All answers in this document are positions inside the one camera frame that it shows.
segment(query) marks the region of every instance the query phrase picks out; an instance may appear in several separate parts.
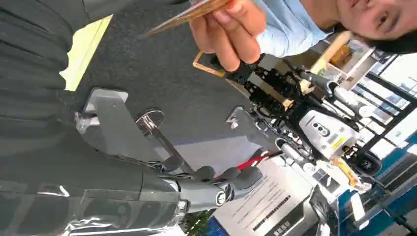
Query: red cable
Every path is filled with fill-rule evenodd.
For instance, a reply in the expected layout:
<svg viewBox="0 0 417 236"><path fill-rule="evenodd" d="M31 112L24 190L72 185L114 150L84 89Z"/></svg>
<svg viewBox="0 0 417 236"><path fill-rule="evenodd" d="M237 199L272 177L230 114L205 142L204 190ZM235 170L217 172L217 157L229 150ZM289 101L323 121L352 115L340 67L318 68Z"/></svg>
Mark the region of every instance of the red cable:
<svg viewBox="0 0 417 236"><path fill-rule="evenodd" d="M241 164L240 166L238 166L238 169L239 169L239 170L243 170L243 169L245 169L245 168L247 168L247 167L249 167L249 166L252 166L252 165L253 165L253 163L255 163L255 162L257 162L257 161L258 161L258 162L259 162L259 161L262 161L263 159L265 159L265 158L267 158L267 157L269 157L269 155L255 157L255 158L253 158L253 159L251 159L251 160L249 160L249 161L247 161L247 162L245 162L245 163Z"/></svg>

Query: finger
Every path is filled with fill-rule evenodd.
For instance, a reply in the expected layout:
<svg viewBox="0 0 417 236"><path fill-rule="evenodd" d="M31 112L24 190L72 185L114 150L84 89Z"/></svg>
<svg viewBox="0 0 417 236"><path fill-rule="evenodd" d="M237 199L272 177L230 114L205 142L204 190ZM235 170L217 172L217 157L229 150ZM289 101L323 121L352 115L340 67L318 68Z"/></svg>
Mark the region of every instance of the finger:
<svg viewBox="0 0 417 236"><path fill-rule="evenodd" d="M226 32L219 25L213 14L208 14L206 19L208 23L208 37L220 63L228 71L237 70L240 65L240 59L227 38Z"/></svg>
<svg viewBox="0 0 417 236"><path fill-rule="evenodd" d="M207 21L205 17L199 17L190 21L190 27L198 48L207 54L214 53L207 33Z"/></svg>
<svg viewBox="0 0 417 236"><path fill-rule="evenodd" d="M258 36L267 27L264 11L251 0L232 0L226 6L226 11L237 19L252 36Z"/></svg>
<svg viewBox="0 0 417 236"><path fill-rule="evenodd" d="M248 64L255 63L261 54L261 48L255 37L225 10L217 10L213 15L226 32L239 58Z"/></svg>

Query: card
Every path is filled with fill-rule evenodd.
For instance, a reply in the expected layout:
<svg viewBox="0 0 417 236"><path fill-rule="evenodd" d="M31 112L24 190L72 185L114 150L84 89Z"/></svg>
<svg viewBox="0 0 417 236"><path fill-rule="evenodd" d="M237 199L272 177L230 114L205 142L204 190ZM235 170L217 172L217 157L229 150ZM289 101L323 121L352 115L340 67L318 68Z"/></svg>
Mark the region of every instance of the card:
<svg viewBox="0 0 417 236"><path fill-rule="evenodd" d="M165 21L164 23L154 27L153 29L149 30L140 35L140 38L147 38L149 36L158 34L160 32L166 31L168 29L177 27L182 25L186 22L189 22L193 19L198 17L204 16L216 9L219 9L226 5L231 0L202 0L197 4L191 6L189 9L183 11L182 13L178 14L177 16Z"/></svg>

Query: clear plastic sheet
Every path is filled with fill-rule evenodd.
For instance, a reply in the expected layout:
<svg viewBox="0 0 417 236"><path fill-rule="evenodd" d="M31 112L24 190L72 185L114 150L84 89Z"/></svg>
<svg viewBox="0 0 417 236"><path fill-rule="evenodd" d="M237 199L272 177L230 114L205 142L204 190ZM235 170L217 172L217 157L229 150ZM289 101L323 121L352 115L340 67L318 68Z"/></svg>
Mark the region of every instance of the clear plastic sheet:
<svg viewBox="0 0 417 236"><path fill-rule="evenodd" d="M153 235L183 216L178 192L86 190L0 180L0 235Z"/></svg>

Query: metal disc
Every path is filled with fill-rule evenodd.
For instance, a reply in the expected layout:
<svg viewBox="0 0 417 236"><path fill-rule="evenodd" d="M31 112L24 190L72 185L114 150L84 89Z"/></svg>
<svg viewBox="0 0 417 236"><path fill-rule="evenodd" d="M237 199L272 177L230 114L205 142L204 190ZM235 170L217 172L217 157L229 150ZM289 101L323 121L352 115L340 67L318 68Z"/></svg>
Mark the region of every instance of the metal disc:
<svg viewBox="0 0 417 236"><path fill-rule="evenodd" d="M150 108L146 110L145 113L138 115L135 123L138 125L139 129L147 135L149 133L148 129L146 128L145 124L143 123L143 117L147 115L153 123L155 123L156 127L160 127L162 123L164 122L165 115L159 108Z"/></svg>

